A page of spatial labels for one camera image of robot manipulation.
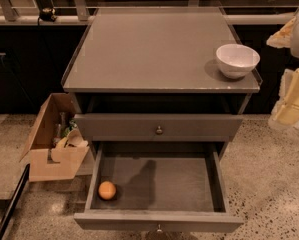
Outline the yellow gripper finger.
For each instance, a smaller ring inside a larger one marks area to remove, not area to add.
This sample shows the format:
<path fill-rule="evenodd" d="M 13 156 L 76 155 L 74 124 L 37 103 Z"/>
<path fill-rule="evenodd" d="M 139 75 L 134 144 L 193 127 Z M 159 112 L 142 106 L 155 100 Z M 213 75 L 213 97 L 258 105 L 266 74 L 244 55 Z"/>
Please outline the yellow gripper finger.
<path fill-rule="evenodd" d="M 299 68 L 284 71 L 279 100 L 271 112 L 268 124 L 274 129 L 299 128 Z"/>
<path fill-rule="evenodd" d="M 274 48 L 289 48 L 291 45 L 291 33 L 296 18 L 289 20 L 279 31 L 271 35 L 266 44 Z"/>

